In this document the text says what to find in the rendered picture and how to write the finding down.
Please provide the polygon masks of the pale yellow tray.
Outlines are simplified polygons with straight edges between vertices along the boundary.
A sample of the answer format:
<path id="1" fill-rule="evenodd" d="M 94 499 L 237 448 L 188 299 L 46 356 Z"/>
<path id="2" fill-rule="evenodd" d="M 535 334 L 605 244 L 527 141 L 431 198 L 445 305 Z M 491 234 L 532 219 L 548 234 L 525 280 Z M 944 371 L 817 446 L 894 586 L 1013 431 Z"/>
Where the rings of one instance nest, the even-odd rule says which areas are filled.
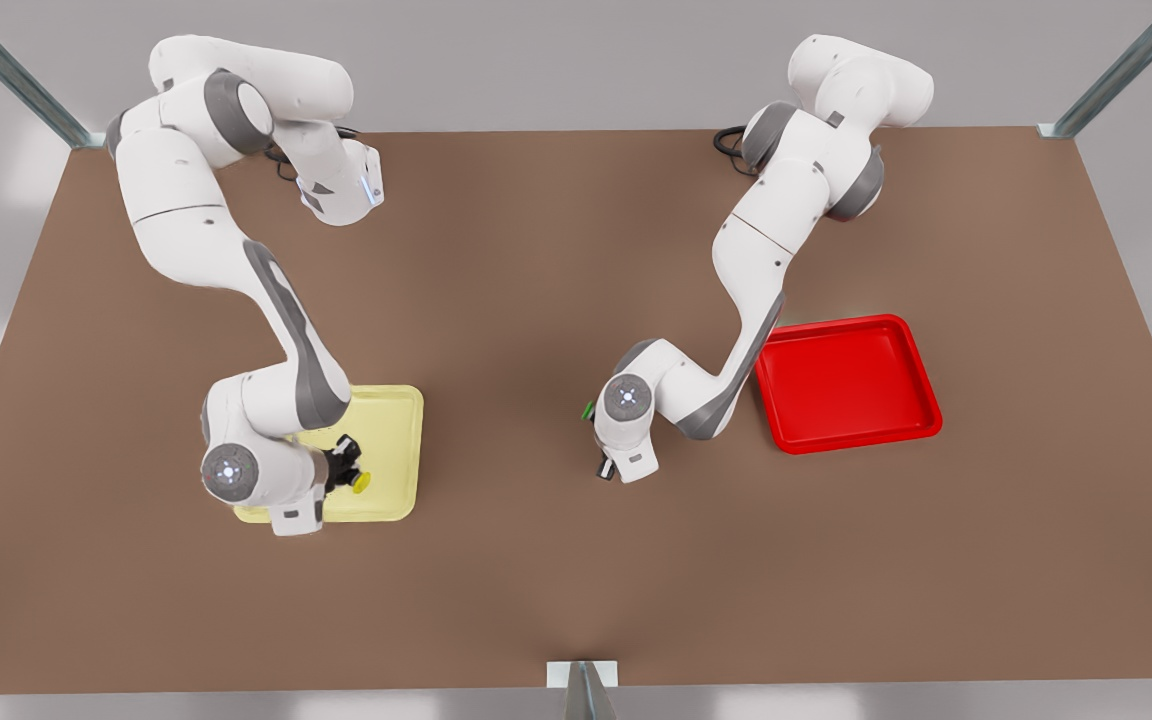
<path id="1" fill-rule="evenodd" d="M 308 536 L 326 523 L 392 521 L 414 509 L 419 478 L 422 396 L 412 386 L 274 387 L 253 373 L 219 381 L 200 411 L 206 454 L 200 480 L 238 520 L 264 521 L 279 537 Z M 370 471 L 361 495 L 325 493 L 323 450 L 348 434 Z"/>

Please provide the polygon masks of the red tray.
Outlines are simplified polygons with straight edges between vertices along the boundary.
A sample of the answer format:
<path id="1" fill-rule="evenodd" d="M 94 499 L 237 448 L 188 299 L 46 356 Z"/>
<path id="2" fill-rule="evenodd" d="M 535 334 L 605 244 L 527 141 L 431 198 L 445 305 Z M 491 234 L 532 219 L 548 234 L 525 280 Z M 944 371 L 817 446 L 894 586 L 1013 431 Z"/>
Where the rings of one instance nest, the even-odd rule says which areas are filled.
<path id="1" fill-rule="evenodd" d="M 910 441 L 943 424 L 914 333 L 896 314 L 776 327 L 755 377 L 786 454 Z"/>

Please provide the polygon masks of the silver frame post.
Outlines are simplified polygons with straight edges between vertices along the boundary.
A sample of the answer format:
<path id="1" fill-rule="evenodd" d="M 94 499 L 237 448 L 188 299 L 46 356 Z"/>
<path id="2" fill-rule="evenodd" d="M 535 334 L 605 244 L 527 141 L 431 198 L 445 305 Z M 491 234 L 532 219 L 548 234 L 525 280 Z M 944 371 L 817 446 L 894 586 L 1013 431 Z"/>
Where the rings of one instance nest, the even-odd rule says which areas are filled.
<path id="1" fill-rule="evenodd" d="M 1152 22 L 1061 118 L 1052 123 L 1037 124 L 1038 135 L 1043 138 L 1075 138 L 1151 63 Z"/>
<path id="2" fill-rule="evenodd" d="M 105 145 L 104 132 L 84 128 L 1 44 L 0 83 L 70 149 L 101 149 Z"/>
<path id="3" fill-rule="evenodd" d="M 617 720 L 608 694 L 620 685 L 614 660 L 547 662 L 547 688 L 563 688 L 562 720 Z"/>

